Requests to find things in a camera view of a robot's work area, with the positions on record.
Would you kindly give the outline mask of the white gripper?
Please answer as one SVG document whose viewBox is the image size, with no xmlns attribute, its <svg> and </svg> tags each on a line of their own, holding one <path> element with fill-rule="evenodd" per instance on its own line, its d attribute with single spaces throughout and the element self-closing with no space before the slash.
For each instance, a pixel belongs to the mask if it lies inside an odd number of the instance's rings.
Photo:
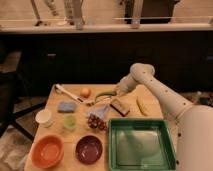
<svg viewBox="0 0 213 171">
<path fill-rule="evenodd" d="M 126 79 L 122 79 L 117 85 L 116 85 L 116 93 L 118 96 L 123 96 L 130 92 L 130 85 L 129 82 Z"/>
</svg>

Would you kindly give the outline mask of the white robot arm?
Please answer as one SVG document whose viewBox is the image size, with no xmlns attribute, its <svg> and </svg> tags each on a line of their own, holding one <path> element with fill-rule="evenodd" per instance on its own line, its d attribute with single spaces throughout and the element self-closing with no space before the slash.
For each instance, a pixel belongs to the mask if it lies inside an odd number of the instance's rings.
<svg viewBox="0 0 213 171">
<path fill-rule="evenodd" d="M 116 89 L 126 94 L 144 85 L 178 121 L 176 171 L 213 171 L 213 107 L 193 104 L 154 73 L 152 65 L 135 63 Z"/>
</svg>

